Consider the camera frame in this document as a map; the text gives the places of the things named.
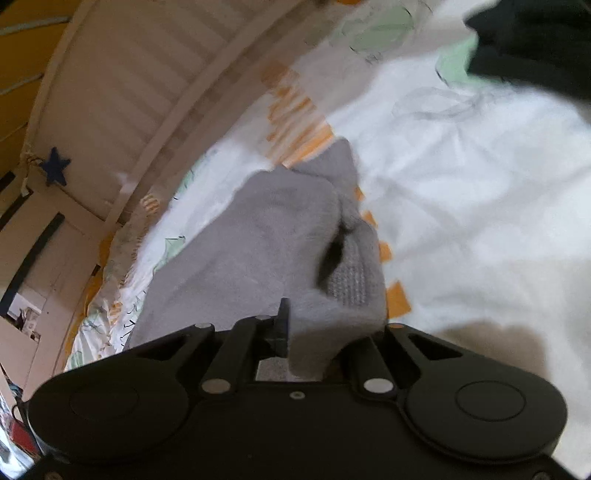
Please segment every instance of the bed sheet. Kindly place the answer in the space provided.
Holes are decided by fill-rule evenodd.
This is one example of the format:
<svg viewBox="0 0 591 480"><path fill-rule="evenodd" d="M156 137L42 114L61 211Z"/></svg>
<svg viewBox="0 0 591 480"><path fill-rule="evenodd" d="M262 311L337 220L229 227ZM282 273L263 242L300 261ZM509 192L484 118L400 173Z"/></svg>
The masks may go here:
<svg viewBox="0 0 591 480"><path fill-rule="evenodd" d="M442 61L470 41L461 18L474 4L430 4L434 14L411 27L400 10L383 15L378 1L344 19L328 11L314 26L330 30L328 39L292 66L267 65L268 93L199 159L162 216L171 182L115 237L104 291L69 368L122 349L154 271L248 176L305 160L342 136L381 240L389 318L552 381L569 407L554 456L586 477L591 115L535 88L444 81ZM388 38L384 28L365 35L372 5L391 21ZM421 8L405 5L411 16Z"/></svg>

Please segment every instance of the gray fabric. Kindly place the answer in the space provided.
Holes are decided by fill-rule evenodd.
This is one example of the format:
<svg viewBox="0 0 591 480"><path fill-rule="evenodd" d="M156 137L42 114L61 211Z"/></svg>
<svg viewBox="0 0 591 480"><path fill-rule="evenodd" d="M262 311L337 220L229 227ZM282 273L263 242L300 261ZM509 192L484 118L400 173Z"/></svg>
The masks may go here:
<svg viewBox="0 0 591 480"><path fill-rule="evenodd" d="M258 382L305 382L307 378L294 375L287 358L265 358L258 364L255 379Z"/></svg>
<svg viewBox="0 0 591 480"><path fill-rule="evenodd" d="M154 276L129 346L194 323L230 329L291 300L290 375L319 380L386 321L375 231L359 216L349 143L248 179L229 207Z"/></svg>

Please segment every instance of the star decoration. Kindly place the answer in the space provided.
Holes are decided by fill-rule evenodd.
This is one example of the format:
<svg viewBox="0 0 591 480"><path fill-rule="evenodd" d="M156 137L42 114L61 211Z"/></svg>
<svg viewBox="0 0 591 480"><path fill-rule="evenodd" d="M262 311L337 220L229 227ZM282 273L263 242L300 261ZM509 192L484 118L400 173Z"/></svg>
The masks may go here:
<svg viewBox="0 0 591 480"><path fill-rule="evenodd" d="M57 152L57 148L53 147L49 154L49 159L41 163L40 167L47 174L47 185L51 185L53 182L57 182L63 187L67 185L66 178L64 177L64 168L70 164L68 158L61 158Z"/></svg>

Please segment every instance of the crib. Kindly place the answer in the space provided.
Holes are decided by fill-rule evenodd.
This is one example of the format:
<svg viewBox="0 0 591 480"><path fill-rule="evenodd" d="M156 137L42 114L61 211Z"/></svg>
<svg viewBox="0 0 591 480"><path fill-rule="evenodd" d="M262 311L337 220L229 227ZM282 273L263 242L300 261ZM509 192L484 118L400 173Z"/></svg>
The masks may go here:
<svg viewBox="0 0 591 480"><path fill-rule="evenodd" d="M9 6L6 16L35 8L25 3ZM40 206L52 204L52 212L65 216L5 312L15 317L23 307L32 308L38 338L0 322L0 364L25 400L63 369L65 336L96 274L101 239L129 219L156 178L182 175L223 135L264 91L257 79L265 63L276 56L295 58L306 47L303 25L316 9L303 0L77 3L59 5L74 11L71 18L45 21L40 9L41 18L29 11L28 24L17 25L24 32L4 28L5 34L30 35L61 27L61 36L43 75L14 88L38 90L28 121L3 143L16 144L21 158L47 158L58 145L61 155L73 159L63 188L46 186L39 168L28 169L34 195L0 239L6 251L29 234L25 224L46 224L51 214L40 214ZM27 110L26 102L21 109ZM13 124L20 127L21 120ZM15 171L7 179L9 205L22 188ZM31 247L22 246L21 262L5 261L7 285ZM10 407L14 398L0 377Z"/></svg>

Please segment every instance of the dark fabric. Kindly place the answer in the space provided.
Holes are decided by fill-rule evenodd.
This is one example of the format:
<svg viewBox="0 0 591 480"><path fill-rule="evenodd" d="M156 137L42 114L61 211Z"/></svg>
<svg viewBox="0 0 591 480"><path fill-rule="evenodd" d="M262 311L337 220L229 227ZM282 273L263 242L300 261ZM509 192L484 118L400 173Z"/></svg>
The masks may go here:
<svg viewBox="0 0 591 480"><path fill-rule="evenodd" d="M18 315L18 318L16 319L16 321L14 322L14 326L19 330L22 330L22 328L25 326L25 319L22 316L22 311Z"/></svg>
<svg viewBox="0 0 591 480"><path fill-rule="evenodd" d="M583 0L501 0L466 20L478 33L471 74L591 99L591 6Z"/></svg>

